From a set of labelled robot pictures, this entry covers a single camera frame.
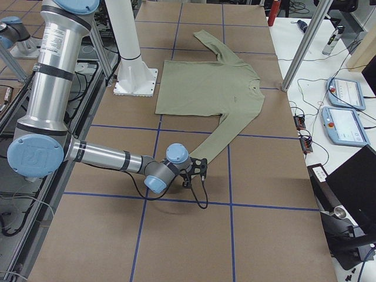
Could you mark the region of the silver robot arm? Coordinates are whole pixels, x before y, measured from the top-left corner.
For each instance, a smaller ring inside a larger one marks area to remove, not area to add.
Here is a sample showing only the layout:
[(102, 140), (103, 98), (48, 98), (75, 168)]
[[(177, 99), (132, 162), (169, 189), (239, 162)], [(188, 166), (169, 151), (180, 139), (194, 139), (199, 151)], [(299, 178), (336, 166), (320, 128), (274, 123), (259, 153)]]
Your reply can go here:
[(23, 42), (31, 37), (21, 19), (17, 16), (1, 18), (1, 44), (9, 49), (17, 42)]
[(43, 1), (45, 20), (41, 52), (35, 66), (25, 116), (17, 122), (8, 147), (10, 167), (25, 177), (45, 177), (66, 160), (105, 169), (138, 173), (145, 185), (161, 193), (181, 176), (190, 188), (195, 161), (186, 148), (174, 143), (160, 162), (150, 156), (94, 145), (70, 135), (64, 117), (82, 38), (94, 28), (98, 1)]

